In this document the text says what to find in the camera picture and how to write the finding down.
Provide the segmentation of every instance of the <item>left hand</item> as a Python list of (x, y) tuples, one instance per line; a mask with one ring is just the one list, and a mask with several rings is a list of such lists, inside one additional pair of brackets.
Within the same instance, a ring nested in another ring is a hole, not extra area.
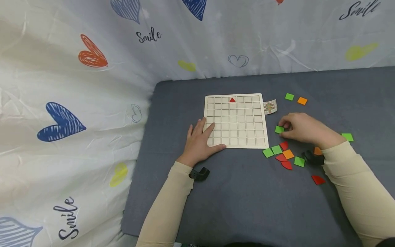
[(215, 123), (212, 123), (204, 132), (203, 127), (206, 124), (206, 118), (198, 120), (195, 129), (192, 125), (189, 126), (188, 134), (186, 136), (186, 144), (184, 152), (177, 159), (178, 162), (194, 167), (198, 162), (203, 161), (211, 155), (226, 148), (226, 145), (219, 144), (213, 147), (207, 145), (207, 139), (214, 129)]

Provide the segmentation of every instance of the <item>gray tablecloth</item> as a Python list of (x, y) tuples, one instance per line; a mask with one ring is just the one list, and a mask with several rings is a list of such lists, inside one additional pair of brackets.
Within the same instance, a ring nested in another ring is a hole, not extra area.
[[(165, 81), (157, 84), (122, 220), (124, 233), (138, 236), (174, 160), (182, 153), (189, 124), (203, 116), (206, 95), (262, 93), (277, 99), (266, 116), (270, 146), (289, 112), (306, 112), (338, 132), (352, 133), (360, 153), (395, 195), (395, 68)], [(295, 94), (294, 101), (284, 99)], [(296, 103), (308, 99), (305, 106)], [(295, 155), (312, 149), (289, 142)], [(227, 149), (197, 165), (211, 173), (195, 182), (185, 205), (177, 242), (221, 246), (255, 241), (274, 246), (361, 246), (336, 189), (321, 167), (286, 170), (259, 149)], [(311, 175), (327, 181), (317, 186)]]

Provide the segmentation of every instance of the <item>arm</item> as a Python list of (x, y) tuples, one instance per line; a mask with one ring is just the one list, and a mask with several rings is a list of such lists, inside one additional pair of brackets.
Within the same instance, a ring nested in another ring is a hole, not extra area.
[(282, 137), (322, 150), (323, 168), (364, 246), (374, 247), (395, 237), (395, 200), (346, 139), (305, 113), (290, 113), (278, 125), (289, 129)]
[(170, 169), (166, 182), (152, 204), (136, 247), (174, 245), (186, 198), (193, 188), (194, 180), (189, 178), (189, 173), (198, 162), (226, 148), (225, 145), (207, 146), (207, 139), (215, 124), (203, 132), (205, 120), (199, 119), (193, 131), (192, 125), (189, 127), (184, 152)]
[(326, 175), (335, 184), (348, 220), (363, 246), (395, 236), (395, 200), (348, 141), (322, 150)]

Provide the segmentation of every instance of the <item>yellow heart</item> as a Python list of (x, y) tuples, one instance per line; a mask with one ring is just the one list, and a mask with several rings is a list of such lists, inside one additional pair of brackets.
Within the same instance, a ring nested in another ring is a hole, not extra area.
[(128, 174), (128, 167), (125, 163), (119, 163), (115, 166), (114, 172), (115, 174), (110, 181), (110, 187), (115, 187), (125, 180), (126, 175)]
[(353, 45), (348, 49), (346, 52), (346, 60), (347, 61), (355, 61), (358, 59), (363, 58), (364, 56), (368, 55), (374, 49), (378, 47), (378, 43), (371, 43), (369, 45), (366, 45), (364, 47), (361, 47), (359, 45)]
[(194, 72), (196, 71), (196, 65), (194, 63), (187, 63), (183, 60), (178, 61), (178, 65), (186, 71)]

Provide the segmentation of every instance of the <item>blue heart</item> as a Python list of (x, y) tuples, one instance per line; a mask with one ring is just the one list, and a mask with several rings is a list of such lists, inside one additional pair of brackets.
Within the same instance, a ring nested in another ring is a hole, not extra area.
[(235, 56), (235, 55), (230, 55), (228, 57), (228, 62), (230, 62), (231, 64), (233, 64), (234, 66), (241, 68), (247, 65), (249, 59), (247, 56), (241, 55), (239, 57)]
[(207, 0), (182, 0), (189, 11), (191, 11), (191, 13), (201, 21), (203, 20), (206, 1)]
[(42, 227), (32, 228), (25, 226), (14, 218), (0, 218), (0, 245), (1, 246), (32, 246), (36, 235)]
[(110, 3), (117, 15), (140, 24), (140, 0), (111, 0)]
[(141, 109), (138, 105), (132, 104), (132, 110), (133, 110), (133, 115), (132, 115), (132, 121), (134, 123), (140, 122), (141, 118), (143, 117), (141, 114)]
[(41, 141), (57, 141), (65, 137), (74, 135), (87, 128), (64, 106), (49, 102), (45, 106), (57, 124), (43, 128), (37, 133), (37, 138)]

